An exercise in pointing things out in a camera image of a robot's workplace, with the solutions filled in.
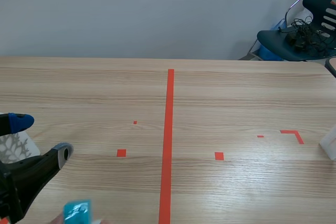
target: table surface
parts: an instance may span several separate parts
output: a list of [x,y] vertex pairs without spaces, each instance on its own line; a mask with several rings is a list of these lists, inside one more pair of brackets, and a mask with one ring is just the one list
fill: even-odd
[[335,223],[336,165],[319,142],[336,122],[336,80],[321,65],[3,57],[0,68],[1,111],[35,117],[28,134],[42,153],[75,147],[22,223],[83,198],[95,219],[159,223],[168,69],[171,223]]

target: blue package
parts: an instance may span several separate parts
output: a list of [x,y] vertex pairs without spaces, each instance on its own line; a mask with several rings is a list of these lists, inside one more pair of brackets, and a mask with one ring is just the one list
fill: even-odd
[[91,200],[68,202],[63,208],[64,224],[91,224]]
[[[282,20],[280,20],[280,22],[277,23],[274,27],[272,27],[271,30],[278,30],[279,27],[281,29],[285,29],[286,28],[286,23],[285,23],[285,19],[284,18]],[[281,57],[279,57],[276,54],[274,54],[273,52],[271,52],[270,50],[268,50],[262,44],[261,44],[260,49],[259,49],[259,57],[261,59],[263,59],[263,60],[273,60],[273,61],[282,61],[282,60],[284,60]]]

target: black cable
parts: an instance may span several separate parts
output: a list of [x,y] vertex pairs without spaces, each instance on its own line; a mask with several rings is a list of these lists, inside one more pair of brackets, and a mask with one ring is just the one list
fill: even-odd
[[279,27],[279,31],[283,34],[295,33],[296,40],[301,42],[301,45],[300,45],[301,47],[305,46],[305,51],[307,52],[307,54],[311,56],[319,56],[319,58],[321,57],[328,58],[329,56],[328,50],[334,49],[328,46],[335,41],[335,36],[333,36],[330,42],[326,42],[327,40],[331,38],[326,37],[323,34],[328,34],[328,33],[323,32],[319,29],[318,30],[313,29],[312,26],[310,25],[312,20],[313,19],[311,16],[306,17],[304,20],[300,18],[296,18],[291,23],[292,27],[294,28],[293,30],[282,31],[282,29]]

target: red tape line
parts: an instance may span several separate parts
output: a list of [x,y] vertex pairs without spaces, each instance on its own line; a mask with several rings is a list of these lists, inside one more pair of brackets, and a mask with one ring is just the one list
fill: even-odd
[[304,144],[304,141],[302,140],[302,137],[300,136],[298,131],[280,131],[282,134],[294,134],[296,136],[296,139],[298,140],[299,144]]
[[172,192],[174,69],[168,69],[164,117],[159,224],[170,224]]

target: chair leg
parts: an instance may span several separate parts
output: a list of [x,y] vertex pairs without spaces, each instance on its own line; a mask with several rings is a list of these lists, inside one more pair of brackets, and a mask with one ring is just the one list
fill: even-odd
[[254,57],[258,58],[259,60],[263,60],[263,59],[261,59],[258,55],[252,54],[252,52],[251,52],[252,49],[253,49],[253,47],[256,45],[257,41],[258,41],[258,39],[256,39],[256,41],[254,41],[253,45],[251,46],[251,48],[250,48],[250,50],[247,52],[247,54],[251,54],[251,55],[253,55]]

